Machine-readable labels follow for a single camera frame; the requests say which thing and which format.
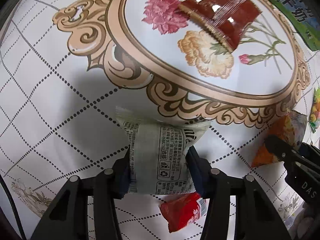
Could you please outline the colourful candy bag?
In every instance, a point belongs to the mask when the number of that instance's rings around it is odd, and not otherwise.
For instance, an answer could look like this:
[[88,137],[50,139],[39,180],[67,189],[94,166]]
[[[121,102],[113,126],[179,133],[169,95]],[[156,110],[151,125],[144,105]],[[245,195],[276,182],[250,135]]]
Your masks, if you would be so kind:
[[320,88],[314,89],[313,91],[313,101],[311,106],[311,112],[309,115],[309,125],[312,133],[315,133],[319,128],[320,119]]

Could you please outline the orange snack packet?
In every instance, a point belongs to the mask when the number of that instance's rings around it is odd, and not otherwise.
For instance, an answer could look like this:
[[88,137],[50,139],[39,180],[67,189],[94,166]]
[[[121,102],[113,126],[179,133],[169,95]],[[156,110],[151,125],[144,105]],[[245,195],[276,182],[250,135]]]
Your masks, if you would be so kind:
[[285,115],[271,125],[251,166],[259,167],[280,162],[287,148],[298,150],[304,138],[306,125],[307,116],[305,114],[287,109]]

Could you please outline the grey white snack packet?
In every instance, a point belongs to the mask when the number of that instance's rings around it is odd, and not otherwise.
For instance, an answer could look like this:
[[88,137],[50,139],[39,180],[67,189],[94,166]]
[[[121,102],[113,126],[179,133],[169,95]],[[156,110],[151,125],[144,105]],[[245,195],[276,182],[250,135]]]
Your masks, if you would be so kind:
[[116,119],[130,143],[129,192],[186,194],[195,191],[186,155],[210,127],[210,121],[172,125],[117,107]]

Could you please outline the small red snack packet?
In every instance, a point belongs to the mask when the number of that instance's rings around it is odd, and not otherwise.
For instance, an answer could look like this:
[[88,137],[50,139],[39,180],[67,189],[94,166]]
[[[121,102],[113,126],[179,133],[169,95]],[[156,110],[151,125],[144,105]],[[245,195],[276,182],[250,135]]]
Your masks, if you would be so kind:
[[207,201],[193,192],[163,203],[159,209],[168,223],[169,232],[173,233],[203,217],[207,213]]

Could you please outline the cardboard milk carton box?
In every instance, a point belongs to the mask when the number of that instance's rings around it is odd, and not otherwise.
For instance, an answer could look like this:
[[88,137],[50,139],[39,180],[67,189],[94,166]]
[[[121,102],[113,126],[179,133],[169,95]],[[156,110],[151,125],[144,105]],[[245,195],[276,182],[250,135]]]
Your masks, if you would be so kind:
[[319,20],[303,0],[269,0],[293,24],[312,51],[319,50]]

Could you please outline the dark red biscuit packet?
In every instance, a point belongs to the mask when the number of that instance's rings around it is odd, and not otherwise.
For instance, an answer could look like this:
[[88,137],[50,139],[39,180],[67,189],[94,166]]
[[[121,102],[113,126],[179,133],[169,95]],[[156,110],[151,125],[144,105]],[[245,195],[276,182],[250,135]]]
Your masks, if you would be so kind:
[[248,26],[261,14],[251,0],[185,0],[178,7],[230,53],[236,50]]

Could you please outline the patterned table mat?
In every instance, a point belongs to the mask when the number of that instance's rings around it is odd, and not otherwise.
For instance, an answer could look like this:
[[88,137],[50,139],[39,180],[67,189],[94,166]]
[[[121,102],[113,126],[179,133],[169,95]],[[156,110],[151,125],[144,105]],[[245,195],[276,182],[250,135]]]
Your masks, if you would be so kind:
[[[183,1],[1,0],[1,214],[19,239],[31,239],[71,176],[130,153],[117,107],[174,126],[210,121],[198,155],[231,177],[252,175],[289,234],[301,207],[319,208],[287,184],[283,161],[251,166],[287,109],[307,116],[302,143],[319,149],[309,125],[319,50],[269,0],[251,0],[261,14],[230,53]],[[207,214],[170,233],[160,212],[183,195],[116,199],[121,239],[201,239]],[[290,239],[319,239],[319,212],[306,223]]]

